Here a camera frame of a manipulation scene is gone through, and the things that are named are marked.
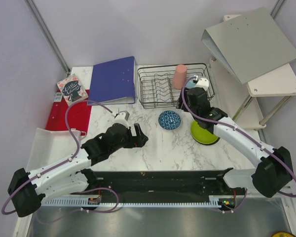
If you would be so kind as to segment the light blue cup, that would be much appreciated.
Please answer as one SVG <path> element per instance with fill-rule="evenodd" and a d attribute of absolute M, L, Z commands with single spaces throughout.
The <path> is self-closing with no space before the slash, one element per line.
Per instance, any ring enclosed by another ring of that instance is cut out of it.
<path fill-rule="evenodd" d="M 198 80 L 199 80 L 198 75 L 193 75 L 193 76 L 189 77 L 185 87 L 187 89 L 191 89 L 191 88 L 195 87 L 196 84 L 198 83 Z"/>

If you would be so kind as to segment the blue patterned bowl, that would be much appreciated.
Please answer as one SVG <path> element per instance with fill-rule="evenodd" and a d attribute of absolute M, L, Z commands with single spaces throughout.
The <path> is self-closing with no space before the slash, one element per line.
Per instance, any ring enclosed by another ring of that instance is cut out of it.
<path fill-rule="evenodd" d="M 175 130 L 181 125 L 181 117 L 174 111 L 163 111 L 158 117 L 158 123 L 165 130 Z"/>

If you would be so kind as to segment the green plate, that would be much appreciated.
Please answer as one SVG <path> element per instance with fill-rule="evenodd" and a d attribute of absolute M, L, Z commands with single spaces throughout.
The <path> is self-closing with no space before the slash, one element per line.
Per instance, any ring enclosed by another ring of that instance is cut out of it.
<path fill-rule="evenodd" d="M 201 128 L 196 121 L 193 121 L 190 127 L 190 132 L 193 139 L 198 143 L 211 143 L 217 139 L 218 136 L 210 133 L 209 131 Z"/>

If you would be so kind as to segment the black plate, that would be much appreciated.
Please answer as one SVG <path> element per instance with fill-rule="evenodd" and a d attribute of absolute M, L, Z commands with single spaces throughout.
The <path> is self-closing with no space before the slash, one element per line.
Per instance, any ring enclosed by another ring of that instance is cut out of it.
<path fill-rule="evenodd" d="M 215 140 L 215 141 L 213 141 L 213 142 L 211 142 L 211 143 L 201 143 L 201 144 L 202 144 L 202 145 L 205 145 L 205 146 L 211 146 L 211 145 L 216 144 L 216 143 L 219 142 L 219 141 L 220 141 L 220 138 L 217 139 L 217 140 Z"/>

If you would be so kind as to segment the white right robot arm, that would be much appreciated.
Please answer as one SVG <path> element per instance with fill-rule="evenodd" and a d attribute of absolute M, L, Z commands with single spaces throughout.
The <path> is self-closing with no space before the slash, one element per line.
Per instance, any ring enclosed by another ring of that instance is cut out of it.
<path fill-rule="evenodd" d="M 284 147 L 276 149 L 253 138 L 227 113 L 212 107 L 203 88 L 182 89 L 177 107 L 190 112 L 198 127 L 228 142 L 254 166 L 253 169 L 225 170 L 216 182 L 219 193 L 228 194 L 233 188 L 254 188 L 271 198 L 292 180 L 290 152 Z"/>

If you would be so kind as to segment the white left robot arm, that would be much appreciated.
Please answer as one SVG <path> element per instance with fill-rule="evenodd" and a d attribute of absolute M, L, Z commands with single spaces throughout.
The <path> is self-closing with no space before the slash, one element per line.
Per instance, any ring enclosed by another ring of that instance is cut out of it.
<path fill-rule="evenodd" d="M 36 212 L 43 203 L 71 193 L 94 194 L 98 181 L 92 178 L 89 168 L 105 161 L 121 148 L 141 148 L 148 141 L 139 124 L 136 134 L 120 123 L 100 133 L 82 145 L 73 154 L 41 168 L 16 170 L 8 187 L 9 199 L 18 217 Z"/>

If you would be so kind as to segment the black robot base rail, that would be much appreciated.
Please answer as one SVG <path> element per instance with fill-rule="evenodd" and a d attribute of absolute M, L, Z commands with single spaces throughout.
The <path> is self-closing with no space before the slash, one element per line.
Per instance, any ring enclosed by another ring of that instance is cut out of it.
<path fill-rule="evenodd" d="M 224 171 L 81 171 L 91 194 L 103 203 L 192 203 L 208 202 L 210 196 L 240 196 L 243 188 L 230 188 Z"/>

